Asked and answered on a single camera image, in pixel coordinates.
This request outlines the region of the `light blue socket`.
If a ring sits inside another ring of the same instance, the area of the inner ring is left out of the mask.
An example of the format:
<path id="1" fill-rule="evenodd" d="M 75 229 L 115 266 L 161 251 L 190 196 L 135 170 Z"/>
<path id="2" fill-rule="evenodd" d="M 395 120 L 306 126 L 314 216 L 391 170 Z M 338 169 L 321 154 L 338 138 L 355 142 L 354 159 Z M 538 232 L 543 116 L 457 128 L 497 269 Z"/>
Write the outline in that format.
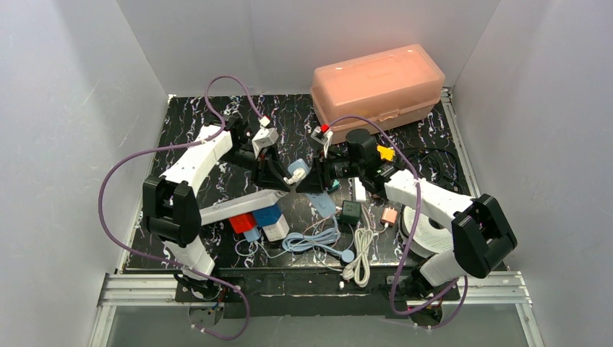
<path id="1" fill-rule="evenodd" d="M 326 188 L 323 188 L 320 183 L 307 179 L 310 174 L 315 174 L 315 170 L 311 169 L 303 159 L 295 160 L 289 164 L 288 172 L 293 176 L 296 175 L 296 172 L 299 173 L 301 180 L 294 182 L 295 192 L 305 194 L 320 216 L 325 218 L 336 213 L 336 204 L 327 193 Z"/>

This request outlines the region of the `teal small adapter plug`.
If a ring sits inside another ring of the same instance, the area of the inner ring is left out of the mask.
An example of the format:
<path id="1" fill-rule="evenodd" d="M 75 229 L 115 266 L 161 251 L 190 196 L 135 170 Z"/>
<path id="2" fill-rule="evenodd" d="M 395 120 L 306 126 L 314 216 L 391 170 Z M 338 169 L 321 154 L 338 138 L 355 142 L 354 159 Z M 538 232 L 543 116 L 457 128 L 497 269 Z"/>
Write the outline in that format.
<path id="1" fill-rule="evenodd" d="M 332 182 L 332 185 L 331 185 L 330 187 L 328 187 L 328 188 L 327 188 L 327 191 L 328 191 L 329 193 L 332 193 L 332 192 L 335 192 L 335 191 L 337 191 L 337 190 L 339 190 L 339 189 L 340 189 L 340 182 L 339 182 L 338 180 L 336 180 L 336 179 L 335 179 L 335 180 Z"/>

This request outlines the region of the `yellow cube socket adapter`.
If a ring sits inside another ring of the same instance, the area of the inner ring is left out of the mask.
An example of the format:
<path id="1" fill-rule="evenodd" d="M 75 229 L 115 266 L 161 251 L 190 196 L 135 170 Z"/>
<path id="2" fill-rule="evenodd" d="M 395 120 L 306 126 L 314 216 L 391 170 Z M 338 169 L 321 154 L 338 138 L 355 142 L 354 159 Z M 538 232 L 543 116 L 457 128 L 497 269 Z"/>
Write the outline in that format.
<path id="1" fill-rule="evenodd" d="M 396 157 L 396 151 L 392 147 L 377 146 L 377 152 L 380 154 L 380 159 L 393 162 Z"/>

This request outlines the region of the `long white power strip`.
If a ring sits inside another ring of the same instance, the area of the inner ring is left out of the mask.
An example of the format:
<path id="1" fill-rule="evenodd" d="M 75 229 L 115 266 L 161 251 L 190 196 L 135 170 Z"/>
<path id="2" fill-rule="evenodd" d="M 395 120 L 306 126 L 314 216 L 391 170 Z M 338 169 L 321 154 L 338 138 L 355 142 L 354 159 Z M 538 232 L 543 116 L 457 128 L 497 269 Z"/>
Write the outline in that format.
<path id="1" fill-rule="evenodd" d="M 273 189 L 264 189 L 232 200 L 220 202 L 200 210 L 201 226 L 261 210 L 275 205 L 288 193 Z"/>

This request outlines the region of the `pink translucent storage box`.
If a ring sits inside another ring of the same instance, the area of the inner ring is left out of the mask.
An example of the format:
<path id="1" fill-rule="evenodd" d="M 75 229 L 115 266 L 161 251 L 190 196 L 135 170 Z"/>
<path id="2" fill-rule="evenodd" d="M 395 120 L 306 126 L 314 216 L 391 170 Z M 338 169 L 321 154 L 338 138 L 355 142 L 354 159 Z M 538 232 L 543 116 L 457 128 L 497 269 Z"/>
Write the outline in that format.
<path id="1" fill-rule="evenodd" d="M 414 44 L 319 67 L 310 94 L 338 144 L 353 129 L 374 134 L 421 121 L 440 101 L 444 82 L 442 70 Z"/>

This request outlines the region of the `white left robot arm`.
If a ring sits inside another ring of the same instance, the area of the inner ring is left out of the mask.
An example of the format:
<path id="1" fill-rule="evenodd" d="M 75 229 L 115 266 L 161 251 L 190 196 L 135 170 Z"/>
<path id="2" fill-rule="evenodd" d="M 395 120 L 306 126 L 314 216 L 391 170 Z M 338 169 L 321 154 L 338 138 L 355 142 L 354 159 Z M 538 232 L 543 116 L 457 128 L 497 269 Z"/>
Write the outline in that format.
<path id="1" fill-rule="evenodd" d="M 203 226 L 235 219 L 241 231 L 250 232 L 261 225 L 253 213 L 272 210 L 277 231 L 268 233 L 271 241 L 288 233 L 287 222 L 276 211 L 278 200 L 290 191 L 289 175 L 276 158 L 278 132 L 268 117 L 259 120 L 256 132 L 247 121 L 210 120 L 201 128 L 187 151 L 162 174 L 149 176 L 143 184 L 143 222 L 157 236 L 191 280 L 208 280 L 215 267 L 201 238 Z M 204 180 L 218 163 L 230 163 L 250 171 L 259 191 L 217 205 L 199 207 L 197 195 Z"/>

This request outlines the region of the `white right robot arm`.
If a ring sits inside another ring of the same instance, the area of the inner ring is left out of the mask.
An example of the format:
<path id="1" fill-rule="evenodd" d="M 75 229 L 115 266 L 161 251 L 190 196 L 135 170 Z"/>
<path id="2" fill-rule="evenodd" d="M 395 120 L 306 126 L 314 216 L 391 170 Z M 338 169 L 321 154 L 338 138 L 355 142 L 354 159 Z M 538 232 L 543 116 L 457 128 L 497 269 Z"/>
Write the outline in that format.
<path id="1" fill-rule="evenodd" d="M 425 215 L 451 233 L 452 249 L 418 265 L 405 281 L 407 285 L 432 289 L 464 275 L 485 278 L 517 247 L 494 197 L 470 197 L 416 179 L 408 166 L 382 159 L 375 138 L 366 129 L 353 129 L 346 135 L 346 153 L 329 148 L 331 131 L 327 128 L 317 127 L 311 137 L 322 149 L 297 192 L 320 193 L 334 179 L 356 177 L 373 195 L 413 208 L 417 215 Z"/>

